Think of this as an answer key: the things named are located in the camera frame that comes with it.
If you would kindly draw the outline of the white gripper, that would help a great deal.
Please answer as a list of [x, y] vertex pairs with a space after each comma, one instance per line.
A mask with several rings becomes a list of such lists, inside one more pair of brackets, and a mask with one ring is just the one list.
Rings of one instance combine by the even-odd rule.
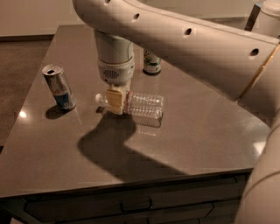
[[98, 59], [97, 65], [101, 79], [110, 85], [105, 91], [108, 108], [112, 113], [121, 115], [127, 92], [125, 85], [132, 79], [135, 70], [134, 58], [117, 64]]

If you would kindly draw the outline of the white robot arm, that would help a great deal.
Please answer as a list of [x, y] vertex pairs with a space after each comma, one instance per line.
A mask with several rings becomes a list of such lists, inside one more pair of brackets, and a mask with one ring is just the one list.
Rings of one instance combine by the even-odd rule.
[[251, 31], [150, 7], [138, 0], [72, 0], [94, 28], [99, 62], [123, 63], [116, 36], [171, 65], [264, 120], [270, 133], [234, 224], [280, 224], [279, 0], [265, 0]]

